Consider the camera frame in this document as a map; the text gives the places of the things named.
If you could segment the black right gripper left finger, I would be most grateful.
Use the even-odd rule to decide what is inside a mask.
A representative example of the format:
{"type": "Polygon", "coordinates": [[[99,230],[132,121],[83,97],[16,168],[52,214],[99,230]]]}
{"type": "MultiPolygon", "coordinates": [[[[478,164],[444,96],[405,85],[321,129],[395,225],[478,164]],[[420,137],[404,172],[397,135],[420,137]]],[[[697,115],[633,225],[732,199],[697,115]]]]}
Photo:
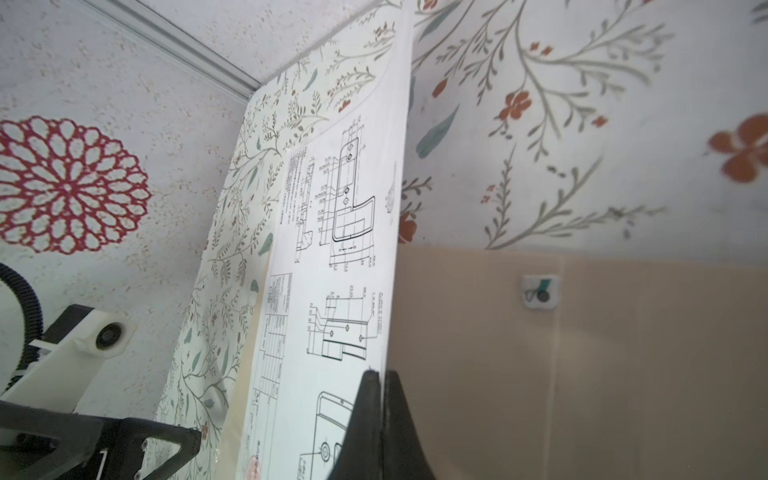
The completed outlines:
{"type": "Polygon", "coordinates": [[[381,478],[382,387],[380,374],[363,373],[341,453],[329,479],[381,478]]]}

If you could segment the white technical drawing sheet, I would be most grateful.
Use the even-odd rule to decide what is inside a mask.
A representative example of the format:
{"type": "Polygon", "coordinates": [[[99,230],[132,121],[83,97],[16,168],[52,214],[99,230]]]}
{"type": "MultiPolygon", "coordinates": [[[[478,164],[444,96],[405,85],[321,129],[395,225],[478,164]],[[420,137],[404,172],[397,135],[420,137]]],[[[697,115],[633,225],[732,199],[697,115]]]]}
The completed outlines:
{"type": "Polygon", "coordinates": [[[390,331],[413,23],[386,8],[383,69],[293,148],[258,315],[236,479],[329,479],[390,331]]]}

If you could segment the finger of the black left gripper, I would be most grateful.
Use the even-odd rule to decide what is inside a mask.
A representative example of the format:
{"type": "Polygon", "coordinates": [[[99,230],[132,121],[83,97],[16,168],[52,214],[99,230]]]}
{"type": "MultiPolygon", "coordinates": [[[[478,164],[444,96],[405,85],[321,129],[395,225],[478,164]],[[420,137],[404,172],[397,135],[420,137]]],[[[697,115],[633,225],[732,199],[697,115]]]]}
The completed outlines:
{"type": "Polygon", "coordinates": [[[168,479],[200,451],[195,429],[145,419],[59,413],[1,403],[3,479],[168,479]],[[178,447],[143,471],[151,440],[178,447]]]}

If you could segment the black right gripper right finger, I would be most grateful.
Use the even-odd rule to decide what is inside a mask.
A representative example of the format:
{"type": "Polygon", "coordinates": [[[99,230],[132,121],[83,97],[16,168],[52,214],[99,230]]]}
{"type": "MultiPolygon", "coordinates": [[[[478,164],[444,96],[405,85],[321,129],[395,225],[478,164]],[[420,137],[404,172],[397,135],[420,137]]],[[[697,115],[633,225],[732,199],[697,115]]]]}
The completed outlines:
{"type": "Polygon", "coordinates": [[[436,479],[419,441],[400,377],[394,370],[386,372],[384,381],[382,478],[436,479]]]}

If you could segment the beige manila folder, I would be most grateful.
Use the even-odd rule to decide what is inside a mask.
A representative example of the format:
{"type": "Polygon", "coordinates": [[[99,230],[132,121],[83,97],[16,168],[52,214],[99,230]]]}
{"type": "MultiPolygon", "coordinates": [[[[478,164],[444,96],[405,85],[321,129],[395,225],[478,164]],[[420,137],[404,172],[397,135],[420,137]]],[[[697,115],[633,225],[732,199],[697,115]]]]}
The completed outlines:
{"type": "Polygon", "coordinates": [[[440,479],[763,479],[767,257],[720,263],[413,245],[274,262],[218,479],[323,479],[361,374],[401,378],[440,479]]]}

